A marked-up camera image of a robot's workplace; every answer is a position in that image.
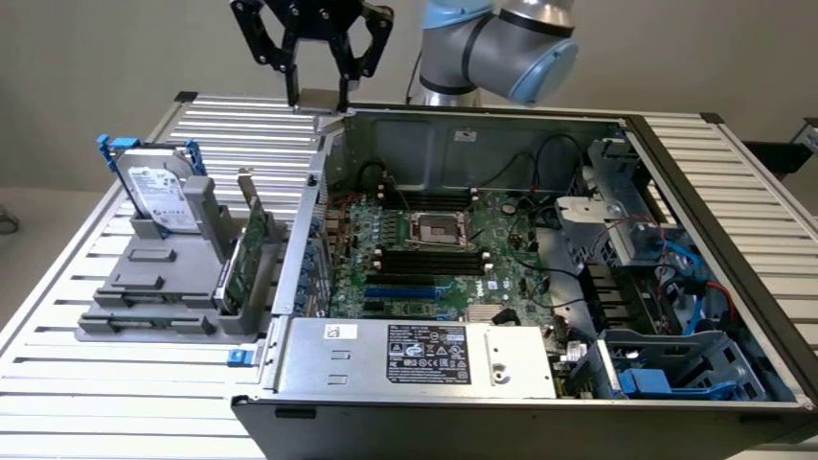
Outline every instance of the slotted metal surface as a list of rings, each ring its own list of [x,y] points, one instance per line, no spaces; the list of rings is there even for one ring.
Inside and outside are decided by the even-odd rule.
[[[801,282],[816,281],[818,258],[804,226],[698,116],[649,121],[782,308],[818,340],[818,283]],[[199,96],[163,124],[162,138],[199,140],[218,198],[234,215],[247,213],[235,173],[251,168],[266,208],[290,222],[318,150],[313,117],[293,116],[266,99]],[[75,341],[76,319],[134,233],[132,209],[112,188],[0,333],[0,457],[259,459],[226,400],[258,369],[227,368],[233,346]],[[818,442],[800,446],[812,448]],[[804,453],[752,451],[738,458],[809,458]]]

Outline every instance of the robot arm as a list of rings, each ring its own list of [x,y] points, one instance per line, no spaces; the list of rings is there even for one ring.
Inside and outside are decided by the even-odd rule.
[[[285,25],[281,48],[270,38],[261,18],[265,3]],[[363,0],[233,0],[230,6],[254,59],[261,65],[270,65],[277,72],[285,74],[289,105],[297,111],[347,110],[350,90],[362,77],[375,75],[393,32],[393,9],[375,7]],[[349,28],[359,16],[366,20],[373,42],[363,56],[355,57]],[[302,39],[329,44],[341,75],[338,93],[317,89],[299,90],[295,55]]]
[[[423,90],[414,104],[479,105],[478,88],[518,104],[561,86],[578,54],[574,0],[429,0],[423,18]]]

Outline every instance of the motherboard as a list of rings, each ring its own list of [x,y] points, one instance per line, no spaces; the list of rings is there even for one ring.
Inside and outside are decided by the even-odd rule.
[[[427,202],[407,194],[333,203],[329,316],[489,323],[513,310],[514,322],[552,324],[533,200],[481,193]]]

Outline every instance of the white sticker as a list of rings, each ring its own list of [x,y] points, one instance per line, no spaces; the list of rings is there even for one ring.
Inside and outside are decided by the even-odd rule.
[[[477,142],[477,131],[455,131],[455,142]]]
[[[151,218],[171,232],[198,232],[197,218],[182,193],[179,177],[166,170],[130,168],[137,197]]]
[[[358,338],[357,324],[327,324],[323,327],[326,340],[355,340]]]

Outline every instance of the black chassis edge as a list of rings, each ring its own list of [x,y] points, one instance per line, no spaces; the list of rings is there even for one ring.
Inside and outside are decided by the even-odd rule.
[[[475,113],[487,115],[519,115],[519,116],[560,116],[574,118],[610,118],[613,122],[625,120],[626,128],[640,139],[646,155],[656,165],[658,174],[669,187],[669,192],[680,201],[681,209],[693,223],[693,226],[708,245],[722,267],[730,284],[734,286],[744,303],[746,304],[758,324],[784,362],[793,372],[806,396],[818,402],[818,356],[809,347],[804,337],[790,318],[784,313],[778,302],[773,298],[768,287],[762,283],[758,274],[744,258],[730,236],[725,232],[716,216],[705,201],[700,197],[693,184],[684,175],[682,169],[670,156],[670,152],[662,145],[660,138],[653,132],[645,117],[637,114],[592,113],[588,115],[569,110],[527,110],[493,107],[430,107],[422,105],[401,105],[381,103],[354,104],[355,110],[395,110],[411,112],[437,113]]]

